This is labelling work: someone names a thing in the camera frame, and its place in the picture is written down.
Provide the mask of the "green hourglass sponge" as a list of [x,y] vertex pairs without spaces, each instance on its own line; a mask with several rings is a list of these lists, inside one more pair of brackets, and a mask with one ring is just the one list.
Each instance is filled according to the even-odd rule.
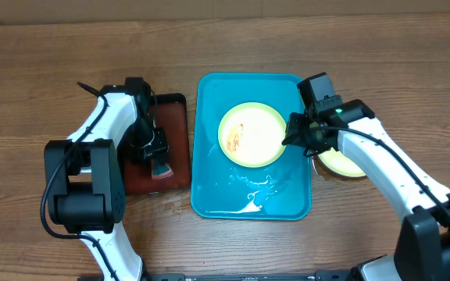
[[154,158],[151,160],[153,180],[162,180],[173,175],[170,162],[167,158]]

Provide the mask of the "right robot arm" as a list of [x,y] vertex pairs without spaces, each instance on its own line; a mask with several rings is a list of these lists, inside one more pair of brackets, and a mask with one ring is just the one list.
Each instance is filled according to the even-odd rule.
[[428,176],[360,100],[289,116],[284,145],[305,157],[334,149],[354,162],[401,223],[395,252],[350,270],[350,280],[450,280],[450,189]]

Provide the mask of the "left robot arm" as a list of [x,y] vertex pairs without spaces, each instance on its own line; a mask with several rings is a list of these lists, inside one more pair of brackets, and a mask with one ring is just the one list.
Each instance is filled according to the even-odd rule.
[[152,180],[173,175],[166,135],[155,122],[155,93],[140,77],[100,90],[80,87],[97,98],[97,105],[76,132],[45,146],[41,224],[54,238],[81,240],[102,279],[149,280],[122,224],[126,199],[120,162],[148,166]]

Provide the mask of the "yellow-green plate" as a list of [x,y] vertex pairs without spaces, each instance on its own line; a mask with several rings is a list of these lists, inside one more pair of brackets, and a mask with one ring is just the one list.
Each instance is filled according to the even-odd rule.
[[259,102],[234,106],[221,119],[218,141],[235,164],[260,168],[275,162],[285,150],[286,122],[274,108]]
[[349,158],[340,151],[331,148],[329,151],[318,155],[319,160],[333,173],[348,178],[360,178],[366,174]]

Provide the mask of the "yellow-green plate top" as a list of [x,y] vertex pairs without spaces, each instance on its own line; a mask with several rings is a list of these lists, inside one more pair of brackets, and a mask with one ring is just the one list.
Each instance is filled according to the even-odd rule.
[[260,168],[275,162],[285,150],[286,122],[274,108],[259,102],[234,106],[221,119],[218,141],[235,164]]

